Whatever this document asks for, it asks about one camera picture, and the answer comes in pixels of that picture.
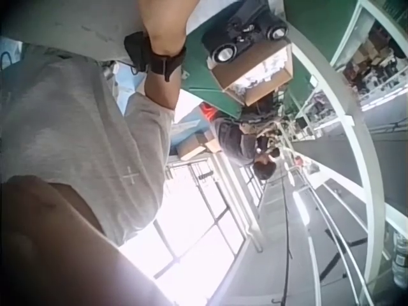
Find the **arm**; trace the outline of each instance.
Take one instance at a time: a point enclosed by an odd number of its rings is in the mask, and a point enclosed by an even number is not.
[[[30,305],[172,305],[50,184],[1,187],[2,272]]]
[[[139,0],[140,15],[149,34],[153,52],[158,55],[175,56],[186,42],[188,18],[199,0]],[[179,100],[181,68],[177,68],[169,82],[164,76],[147,73],[145,95],[153,102],[174,110]]]

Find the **orange object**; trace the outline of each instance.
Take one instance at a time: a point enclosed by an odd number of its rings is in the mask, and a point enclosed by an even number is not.
[[[203,113],[204,117],[210,122],[214,119],[216,113],[218,112],[218,109],[207,104],[206,102],[202,102],[200,104],[200,110]]]

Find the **cardboard box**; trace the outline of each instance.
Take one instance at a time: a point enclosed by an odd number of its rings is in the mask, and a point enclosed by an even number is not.
[[[204,133],[204,136],[207,139],[205,146],[210,152],[217,153],[221,151],[218,139],[215,137],[215,135],[212,133],[210,129]]]
[[[367,40],[366,42],[364,42],[363,46],[364,46],[364,49],[368,53],[368,57],[371,60],[375,59],[379,55],[378,50],[375,48],[375,46],[372,44],[370,40]]]
[[[356,65],[361,64],[362,62],[368,59],[369,55],[365,48],[360,47],[357,49],[356,53],[353,55],[353,62]]]
[[[177,153],[182,161],[188,161],[205,150],[207,142],[203,133],[196,133],[185,139],[177,146]]]
[[[229,87],[240,77],[245,75],[253,67],[260,64],[273,54],[286,48],[288,51],[288,61],[285,67],[272,75],[268,82],[262,82],[257,86],[247,89],[245,96],[238,96]],[[246,52],[238,56],[234,61],[227,64],[219,64],[211,70],[223,91],[229,94],[242,105],[251,105],[263,96],[276,90],[276,88],[290,81],[293,77],[292,49],[288,40],[262,41],[253,45]]]

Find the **sleeve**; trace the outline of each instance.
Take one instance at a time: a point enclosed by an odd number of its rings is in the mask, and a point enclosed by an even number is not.
[[[146,96],[135,93],[127,103],[125,121],[139,148],[142,163],[149,167],[151,182],[164,183],[164,167],[170,151],[170,130],[174,111],[164,108]]]

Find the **cross logo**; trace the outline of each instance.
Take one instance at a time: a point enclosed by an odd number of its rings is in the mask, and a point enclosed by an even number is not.
[[[134,180],[133,178],[134,178],[134,177],[137,177],[137,176],[138,176],[138,173],[132,173],[129,166],[127,167],[127,172],[128,172],[129,174],[124,175],[123,178],[124,178],[124,179],[126,179],[126,178],[127,178],[127,179],[130,179],[130,181],[132,182],[132,185],[134,185],[134,184],[135,184],[135,180]]]

